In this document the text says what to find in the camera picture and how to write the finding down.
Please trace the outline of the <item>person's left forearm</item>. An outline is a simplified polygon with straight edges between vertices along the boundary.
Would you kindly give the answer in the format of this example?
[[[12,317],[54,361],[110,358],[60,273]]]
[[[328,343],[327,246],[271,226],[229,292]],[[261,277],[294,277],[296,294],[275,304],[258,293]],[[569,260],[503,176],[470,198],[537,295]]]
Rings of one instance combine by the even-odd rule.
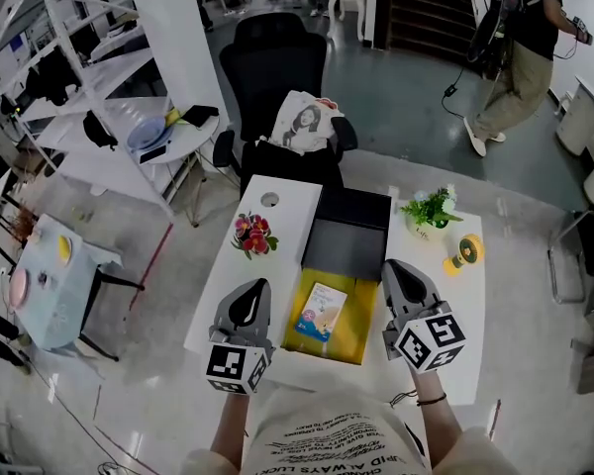
[[[243,459],[248,405],[248,395],[227,396],[210,448],[237,468],[240,468]]]

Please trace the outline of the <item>metal frame chair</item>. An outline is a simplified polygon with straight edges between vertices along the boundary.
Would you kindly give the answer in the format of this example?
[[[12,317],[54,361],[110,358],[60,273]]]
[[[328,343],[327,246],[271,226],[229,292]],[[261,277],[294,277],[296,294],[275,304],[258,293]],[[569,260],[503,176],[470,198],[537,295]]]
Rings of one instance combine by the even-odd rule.
[[[594,279],[594,207],[572,212],[567,221],[550,236],[546,251],[551,293],[559,305],[584,303]]]

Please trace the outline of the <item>green plant in white pot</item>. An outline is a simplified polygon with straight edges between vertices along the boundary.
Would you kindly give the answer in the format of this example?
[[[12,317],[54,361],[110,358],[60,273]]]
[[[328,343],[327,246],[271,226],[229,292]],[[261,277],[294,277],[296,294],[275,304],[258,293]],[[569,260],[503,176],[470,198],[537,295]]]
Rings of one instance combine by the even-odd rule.
[[[445,238],[454,223],[463,221],[455,214],[457,195],[453,184],[427,194],[417,192],[414,199],[399,208],[408,231],[416,238],[437,242]]]

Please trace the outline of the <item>white shelf rack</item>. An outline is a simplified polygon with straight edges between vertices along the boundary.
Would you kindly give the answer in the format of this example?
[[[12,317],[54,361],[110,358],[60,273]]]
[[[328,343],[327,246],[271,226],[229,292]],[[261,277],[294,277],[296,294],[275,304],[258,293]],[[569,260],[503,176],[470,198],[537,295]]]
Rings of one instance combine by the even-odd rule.
[[[167,112],[159,73],[134,0],[4,0],[0,8],[0,124],[56,170],[87,184],[168,208],[126,149],[141,117]],[[140,87],[147,96],[139,96]],[[117,141],[99,148],[84,134],[92,111]]]

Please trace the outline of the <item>white desk with round hole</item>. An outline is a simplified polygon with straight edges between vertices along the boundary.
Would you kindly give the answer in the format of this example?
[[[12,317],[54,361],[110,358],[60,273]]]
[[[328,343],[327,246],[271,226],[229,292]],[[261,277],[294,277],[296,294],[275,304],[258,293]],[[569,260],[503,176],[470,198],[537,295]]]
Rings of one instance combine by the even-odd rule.
[[[301,274],[301,259],[313,223],[322,186],[255,175],[248,183],[236,213],[258,214],[267,220],[277,248],[267,255],[246,257],[235,248],[235,225],[230,224],[198,302],[184,347],[203,353],[209,344],[220,300],[238,286],[268,280],[271,291],[268,338],[279,344]]]

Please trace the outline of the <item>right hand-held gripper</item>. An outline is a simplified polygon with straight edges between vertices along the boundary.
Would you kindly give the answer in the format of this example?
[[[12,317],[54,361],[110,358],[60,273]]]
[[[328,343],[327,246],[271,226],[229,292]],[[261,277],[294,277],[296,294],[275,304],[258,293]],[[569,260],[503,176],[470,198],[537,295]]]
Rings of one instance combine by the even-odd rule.
[[[432,279],[407,262],[387,259],[381,278],[391,312],[408,312],[408,303],[432,306],[439,300]],[[423,310],[401,327],[395,325],[399,319],[390,321],[382,333],[387,357],[402,357],[416,374],[452,363],[466,345],[464,331],[446,301]]]

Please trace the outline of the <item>table with light blue cloth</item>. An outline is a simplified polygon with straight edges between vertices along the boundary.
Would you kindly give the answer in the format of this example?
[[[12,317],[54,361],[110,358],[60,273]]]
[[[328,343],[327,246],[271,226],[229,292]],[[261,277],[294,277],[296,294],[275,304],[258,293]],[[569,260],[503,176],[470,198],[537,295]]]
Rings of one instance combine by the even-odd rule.
[[[58,258],[59,236],[72,241],[72,256],[67,266]],[[83,332],[86,321],[102,285],[138,291],[143,291],[145,286],[103,272],[101,267],[107,264],[121,267],[120,253],[86,241],[47,214],[39,216],[15,267],[15,270],[26,268],[31,283],[25,305],[14,311],[37,348],[54,351],[78,340],[109,360],[119,360]]]

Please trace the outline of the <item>black office chair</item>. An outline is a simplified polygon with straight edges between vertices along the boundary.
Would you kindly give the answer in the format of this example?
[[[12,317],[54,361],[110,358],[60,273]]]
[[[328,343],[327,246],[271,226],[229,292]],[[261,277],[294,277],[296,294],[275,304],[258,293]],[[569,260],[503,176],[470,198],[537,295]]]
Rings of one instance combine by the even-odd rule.
[[[232,168],[243,188],[255,175],[343,187],[339,164],[345,152],[357,147],[345,115],[332,118],[335,133],[325,149],[300,155],[268,141],[289,91],[326,98],[322,80],[327,47],[325,38],[308,32],[295,14],[260,14],[237,24],[234,40],[219,60],[238,103],[241,129],[219,134],[215,167]]]

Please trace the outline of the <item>black pouch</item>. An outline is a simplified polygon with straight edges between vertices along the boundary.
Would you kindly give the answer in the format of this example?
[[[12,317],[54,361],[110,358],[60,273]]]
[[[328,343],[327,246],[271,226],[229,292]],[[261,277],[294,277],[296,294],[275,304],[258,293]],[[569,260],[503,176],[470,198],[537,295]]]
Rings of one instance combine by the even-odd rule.
[[[214,106],[193,105],[181,116],[181,119],[187,124],[200,129],[209,119],[218,117],[219,110]]]

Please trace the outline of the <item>red flower decoration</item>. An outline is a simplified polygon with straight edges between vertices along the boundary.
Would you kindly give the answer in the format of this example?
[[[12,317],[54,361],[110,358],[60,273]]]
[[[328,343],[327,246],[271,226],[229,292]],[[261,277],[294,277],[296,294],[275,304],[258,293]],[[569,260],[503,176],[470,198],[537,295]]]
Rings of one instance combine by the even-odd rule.
[[[265,217],[252,212],[237,214],[231,246],[248,260],[275,252],[278,243],[279,239],[272,233]]]

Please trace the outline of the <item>black box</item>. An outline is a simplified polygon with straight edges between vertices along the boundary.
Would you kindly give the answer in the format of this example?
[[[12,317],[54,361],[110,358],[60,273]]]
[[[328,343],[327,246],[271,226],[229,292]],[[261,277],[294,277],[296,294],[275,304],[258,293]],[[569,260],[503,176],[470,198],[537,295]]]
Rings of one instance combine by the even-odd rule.
[[[391,198],[354,189],[322,189],[301,259],[301,275],[281,347],[360,365],[372,324],[385,260]],[[347,294],[328,342],[294,331],[315,283]]]

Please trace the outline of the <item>blue basin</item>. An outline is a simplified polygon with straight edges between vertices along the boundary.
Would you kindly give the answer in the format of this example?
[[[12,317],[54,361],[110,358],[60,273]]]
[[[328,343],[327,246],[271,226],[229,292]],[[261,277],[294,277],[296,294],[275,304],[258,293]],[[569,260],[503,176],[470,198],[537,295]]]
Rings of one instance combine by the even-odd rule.
[[[166,141],[169,134],[170,129],[164,116],[150,117],[130,131],[127,148],[130,152],[148,150]]]

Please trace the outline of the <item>cream printed shirt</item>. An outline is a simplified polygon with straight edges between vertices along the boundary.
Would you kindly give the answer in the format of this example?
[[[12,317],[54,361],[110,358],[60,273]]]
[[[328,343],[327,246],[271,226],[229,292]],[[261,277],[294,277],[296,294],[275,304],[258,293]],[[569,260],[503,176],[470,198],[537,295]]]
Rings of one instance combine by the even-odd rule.
[[[210,449],[188,454],[180,475],[519,475],[481,428],[450,449],[429,447],[394,410],[353,388],[278,391],[240,468]]]

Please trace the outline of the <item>white pillar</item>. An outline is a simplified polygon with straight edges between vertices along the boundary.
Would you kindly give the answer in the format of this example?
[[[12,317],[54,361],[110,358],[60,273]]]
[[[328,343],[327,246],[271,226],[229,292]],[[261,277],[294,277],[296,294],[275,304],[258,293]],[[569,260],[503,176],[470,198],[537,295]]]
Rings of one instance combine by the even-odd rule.
[[[219,110],[218,130],[230,117],[196,0],[134,0],[153,58],[179,110],[194,105]]]

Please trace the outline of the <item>white and blue product box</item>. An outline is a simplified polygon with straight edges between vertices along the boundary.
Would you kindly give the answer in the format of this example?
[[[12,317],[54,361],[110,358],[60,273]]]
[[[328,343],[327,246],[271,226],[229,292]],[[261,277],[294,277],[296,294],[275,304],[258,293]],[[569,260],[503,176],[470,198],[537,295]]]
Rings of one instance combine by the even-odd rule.
[[[346,302],[347,294],[315,283],[294,325],[294,331],[328,342]]]

